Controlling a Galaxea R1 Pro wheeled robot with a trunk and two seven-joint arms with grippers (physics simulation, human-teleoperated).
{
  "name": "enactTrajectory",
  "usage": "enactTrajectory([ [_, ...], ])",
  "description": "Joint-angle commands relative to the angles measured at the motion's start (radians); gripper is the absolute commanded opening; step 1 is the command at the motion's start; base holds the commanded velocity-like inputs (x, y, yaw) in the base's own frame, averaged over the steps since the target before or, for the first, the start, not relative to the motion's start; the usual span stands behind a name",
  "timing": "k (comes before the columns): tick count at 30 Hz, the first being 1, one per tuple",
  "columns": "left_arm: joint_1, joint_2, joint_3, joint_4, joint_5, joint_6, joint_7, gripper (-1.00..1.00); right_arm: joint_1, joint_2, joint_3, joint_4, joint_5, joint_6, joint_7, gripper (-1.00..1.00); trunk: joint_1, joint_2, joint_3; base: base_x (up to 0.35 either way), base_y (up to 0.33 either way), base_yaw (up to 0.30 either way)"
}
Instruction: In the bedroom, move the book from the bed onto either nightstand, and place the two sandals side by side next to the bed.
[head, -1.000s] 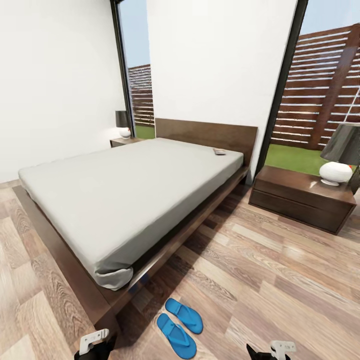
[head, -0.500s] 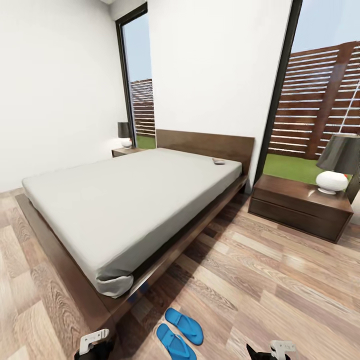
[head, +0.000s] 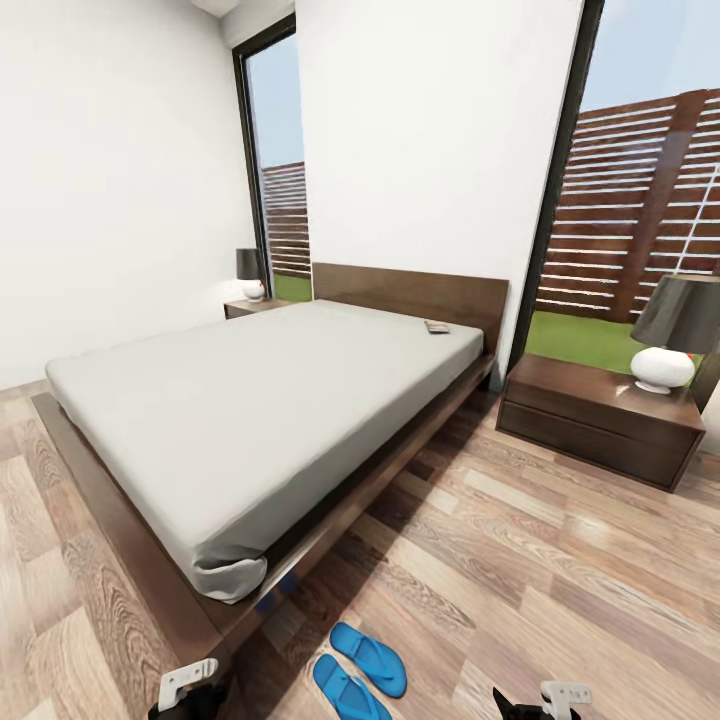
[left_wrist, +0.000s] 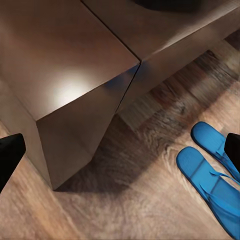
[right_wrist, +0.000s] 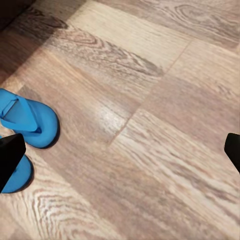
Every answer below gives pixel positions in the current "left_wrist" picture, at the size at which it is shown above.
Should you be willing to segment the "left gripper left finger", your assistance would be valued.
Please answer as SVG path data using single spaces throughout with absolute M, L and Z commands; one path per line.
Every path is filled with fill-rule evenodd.
M 0 138 L 0 193 L 24 153 L 26 153 L 26 144 L 22 133 Z

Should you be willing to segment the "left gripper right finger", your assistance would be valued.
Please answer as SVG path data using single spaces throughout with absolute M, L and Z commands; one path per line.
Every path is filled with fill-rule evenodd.
M 227 135 L 224 151 L 228 155 L 231 162 L 235 165 L 240 173 L 240 135 L 229 133 Z

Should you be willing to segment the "sandal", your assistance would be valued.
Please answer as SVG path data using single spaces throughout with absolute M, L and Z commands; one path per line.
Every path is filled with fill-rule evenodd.
M 182 149 L 176 158 L 177 165 L 191 184 L 205 199 L 223 228 L 240 240 L 240 191 L 230 185 L 196 148 Z
M 240 184 L 240 173 L 229 159 L 224 147 L 226 137 L 206 122 L 198 122 L 191 130 L 194 142 L 222 163 Z

